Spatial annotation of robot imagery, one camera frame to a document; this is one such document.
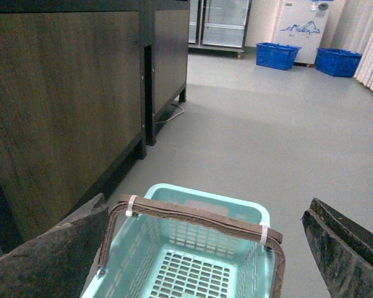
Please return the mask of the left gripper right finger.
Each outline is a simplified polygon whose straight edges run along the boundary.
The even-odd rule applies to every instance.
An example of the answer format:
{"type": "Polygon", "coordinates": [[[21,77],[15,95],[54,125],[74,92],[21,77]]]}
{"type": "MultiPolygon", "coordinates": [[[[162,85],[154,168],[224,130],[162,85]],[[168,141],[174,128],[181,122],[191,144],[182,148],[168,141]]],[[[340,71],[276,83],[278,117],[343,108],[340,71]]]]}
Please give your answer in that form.
{"type": "Polygon", "coordinates": [[[314,198],[302,217],[331,297],[373,297],[373,233],[314,198]]]}

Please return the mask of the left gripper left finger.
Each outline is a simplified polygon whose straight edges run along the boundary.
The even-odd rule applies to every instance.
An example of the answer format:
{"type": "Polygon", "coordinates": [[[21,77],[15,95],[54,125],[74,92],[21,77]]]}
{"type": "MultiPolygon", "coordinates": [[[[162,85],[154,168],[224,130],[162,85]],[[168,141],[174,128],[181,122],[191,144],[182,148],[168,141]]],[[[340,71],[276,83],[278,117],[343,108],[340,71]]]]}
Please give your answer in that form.
{"type": "Polygon", "coordinates": [[[0,257],[0,297],[79,297],[108,221],[104,194],[99,193],[0,257]]]}

